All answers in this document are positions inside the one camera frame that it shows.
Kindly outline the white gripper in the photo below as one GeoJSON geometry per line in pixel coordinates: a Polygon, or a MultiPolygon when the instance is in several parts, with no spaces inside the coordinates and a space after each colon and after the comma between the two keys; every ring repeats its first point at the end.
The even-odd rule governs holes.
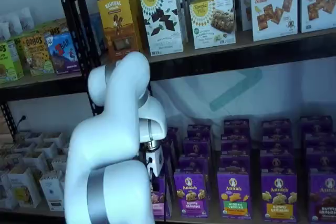
{"type": "Polygon", "coordinates": [[[162,148],[159,147],[155,150],[149,150],[146,152],[146,167],[149,173],[150,182],[153,177],[158,177],[164,163],[163,151],[162,148]]]}

